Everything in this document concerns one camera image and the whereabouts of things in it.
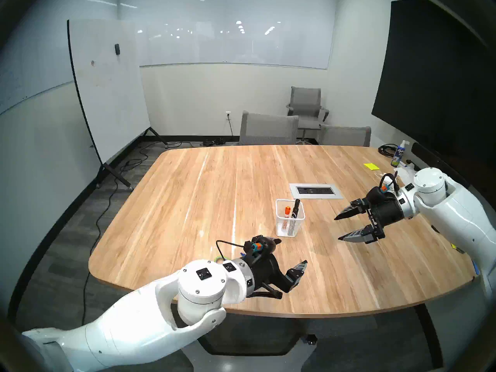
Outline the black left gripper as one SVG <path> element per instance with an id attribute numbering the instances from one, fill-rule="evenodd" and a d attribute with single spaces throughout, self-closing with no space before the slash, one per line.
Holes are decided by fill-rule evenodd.
<path id="1" fill-rule="evenodd" d="M 282 243 L 279 238 L 271 239 L 271 246 Z M 248 266 L 253 275 L 253 294 L 289 293 L 303 277 L 307 268 L 307 260 L 303 260 L 283 274 L 273 254 L 261 258 L 260 253 L 248 251 Z"/>

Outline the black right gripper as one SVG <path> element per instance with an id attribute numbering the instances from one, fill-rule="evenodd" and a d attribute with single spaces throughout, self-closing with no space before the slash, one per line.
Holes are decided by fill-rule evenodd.
<path id="1" fill-rule="evenodd" d="M 404 218 L 403 211 L 396 199 L 384 201 L 376 205 L 369 205 L 367 199 L 356 199 L 351 201 L 350 205 L 342 210 L 334 220 L 347 219 L 366 212 L 370 224 L 340 236 L 338 240 L 350 243 L 370 244 L 385 238 L 385 227 Z"/>

